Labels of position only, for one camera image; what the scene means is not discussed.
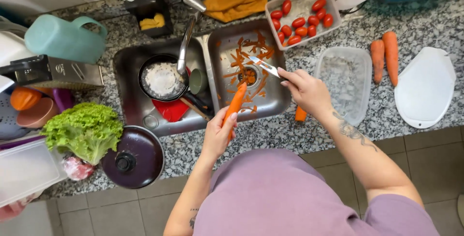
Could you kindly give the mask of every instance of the plastic pitcher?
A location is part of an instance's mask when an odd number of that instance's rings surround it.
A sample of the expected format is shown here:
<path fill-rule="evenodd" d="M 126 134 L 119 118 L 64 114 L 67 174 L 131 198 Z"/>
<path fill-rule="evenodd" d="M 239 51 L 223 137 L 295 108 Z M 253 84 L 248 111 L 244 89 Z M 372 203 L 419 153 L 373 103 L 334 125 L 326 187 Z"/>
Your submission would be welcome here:
<path fill-rule="evenodd" d="M 100 26 L 96 33 L 82 26 L 93 23 Z M 89 17 L 72 22 L 52 15 L 41 15 L 27 30 L 26 47 L 35 54 L 95 64 L 105 52 L 106 28 Z"/>

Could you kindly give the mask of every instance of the green lettuce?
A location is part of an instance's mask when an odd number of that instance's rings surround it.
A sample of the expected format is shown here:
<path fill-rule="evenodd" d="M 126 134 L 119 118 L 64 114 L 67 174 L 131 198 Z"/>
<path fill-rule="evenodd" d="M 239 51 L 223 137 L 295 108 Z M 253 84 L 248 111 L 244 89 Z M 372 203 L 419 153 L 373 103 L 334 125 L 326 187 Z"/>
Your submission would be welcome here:
<path fill-rule="evenodd" d="M 41 135 L 49 150 L 72 151 L 77 157 L 97 165 L 108 149 L 116 151 L 123 124 L 112 108 L 96 103 L 80 103 L 50 119 Z"/>

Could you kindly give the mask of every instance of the countertop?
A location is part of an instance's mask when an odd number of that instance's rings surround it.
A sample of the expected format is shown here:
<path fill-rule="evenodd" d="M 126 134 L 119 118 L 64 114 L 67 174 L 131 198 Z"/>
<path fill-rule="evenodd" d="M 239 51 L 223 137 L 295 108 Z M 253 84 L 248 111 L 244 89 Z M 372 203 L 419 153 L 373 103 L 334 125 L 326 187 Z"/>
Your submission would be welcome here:
<path fill-rule="evenodd" d="M 182 3 L 171 5 L 174 34 L 182 37 L 187 15 Z M 228 24 L 203 17 L 194 28 L 194 35 L 209 33 L 215 28 L 263 19 L 257 14 Z M 128 46 L 164 41 L 151 39 L 139 32 L 136 19 L 122 15 L 100 21 L 108 30 L 107 49 L 98 64 L 102 66 L 105 87 L 77 94 L 78 102 L 94 101 L 114 108 L 122 117 L 121 100 L 113 69 L 113 56 Z M 290 71 L 303 69 L 312 74 L 315 63 L 324 50 L 333 46 L 350 46 L 369 50 L 369 45 L 386 31 L 398 36 L 399 71 L 426 46 L 444 49 L 456 71 L 456 85 L 452 102 L 444 117 L 428 129 L 415 129 L 404 122 L 395 106 L 393 87 L 384 72 L 379 86 L 372 85 L 365 119 L 358 130 L 372 140 L 380 140 L 445 127 L 464 125 L 464 0 L 422 0 L 395 5 L 369 0 L 362 10 L 343 17 L 342 26 L 333 32 L 290 49 L 285 53 Z M 253 121 L 241 122 L 236 129 L 237 138 L 231 142 L 215 168 L 241 152 L 255 148 L 286 148 L 296 154 L 333 148 L 333 140 L 315 119 L 304 123 L 294 121 L 296 105 L 292 102 L 285 113 Z M 161 137 L 166 163 L 161 178 L 188 175 L 198 158 L 204 130 Z M 115 187 L 101 167 L 88 179 L 74 182 L 69 179 L 45 190 L 41 199 L 65 197 Z"/>

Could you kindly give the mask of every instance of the unpeeled carrot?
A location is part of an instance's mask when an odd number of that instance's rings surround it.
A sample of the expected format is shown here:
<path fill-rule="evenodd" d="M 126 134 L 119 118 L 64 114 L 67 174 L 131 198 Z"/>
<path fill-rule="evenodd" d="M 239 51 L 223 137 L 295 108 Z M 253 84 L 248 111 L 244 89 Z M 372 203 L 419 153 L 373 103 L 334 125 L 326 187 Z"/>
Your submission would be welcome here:
<path fill-rule="evenodd" d="M 242 108 L 243 97 L 245 96 L 246 91 L 247 91 L 247 84 L 242 83 L 239 86 L 239 89 L 235 93 L 234 97 L 232 98 L 229 109 L 227 109 L 227 112 L 225 113 L 224 120 L 222 121 L 222 126 L 224 126 L 225 122 L 227 121 L 230 115 L 232 115 L 233 113 L 238 113 L 240 108 Z M 232 139 L 232 130 L 233 130 L 233 127 L 229 133 L 229 139 L 227 143 L 229 143 L 229 141 Z"/>
<path fill-rule="evenodd" d="M 382 81 L 383 67 L 385 65 L 385 45 L 382 40 L 374 40 L 371 43 L 372 65 L 374 66 L 374 83 Z"/>
<path fill-rule="evenodd" d="M 306 115 L 307 113 L 298 106 L 295 112 L 295 121 L 304 122 L 306 120 Z"/>
<path fill-rule="evenodd" d="M 391 83 L 396 86 L 398 84 L 398 40 L 393 31 L 383 34 L 382 40 L 385 45 L 386 70 Z"/>

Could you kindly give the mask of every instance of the double sink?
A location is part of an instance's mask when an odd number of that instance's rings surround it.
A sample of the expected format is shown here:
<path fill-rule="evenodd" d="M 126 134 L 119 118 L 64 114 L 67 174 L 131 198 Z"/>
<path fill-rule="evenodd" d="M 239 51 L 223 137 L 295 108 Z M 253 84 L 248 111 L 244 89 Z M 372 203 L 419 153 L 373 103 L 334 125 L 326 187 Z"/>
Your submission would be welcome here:
<path fill-rule="evenodd" d="M 238 67 L 231 67 L 231 54 L 235 55 L 238 41 L 241 37 L 257 40 L 258 30 L 265 38 L 266 44 L 274 48 L 274 55 L 267 60 L 273 66 L 285 68 L 283 53 L 277 48 L 267 20 L 255 20 L 240 25 L 232 25 L 213 31 L 210 34 L 190 39 L 186 62 L 190 70 L 195 68 L 206 72 L 209 88 L 198 94 L 209 108 L 214 108 L 216 114 L 227 106 L 234 94 L 228 90 L 237 90 L 237 83 L 231 84 L 231 78 L 224 78 L 225 74 L 235 73 Z M 193 110 L 188 110 L 181 120 L 171 123 L 165 120 L 155 109 L 151 99 L 145 95 L 138 83 L 138 73 L 142 64 L 151 56 L 157 54 L 179 54 L 181 39 L 166 40 L 149 45 L 127 47 L 120 50 L 114 57 L 116 79 L 119 85 L 124 118 L 128 125 L 138 125 L 150 129 L 157 136 L 167 136 L 204 129 L 207 122 Z M 252 47 L 242 47 L 242 51 L 251 52 Z M 280 84 L 280 79 L 269 75 L 263 77 L 263 70 L 256 65 L 246 65 L 256 73 L 256 82 L 248 85 L 248 91 L 254 93 L 265 79 L 262 91 L 265 95 L 255 96 L 251 103 L 244 103 L 244 107 L 253 108 L 239 113 L 238 121 L 247 121 L 269 117 L 284 112 L 290 105 L 290 92 Z"/>

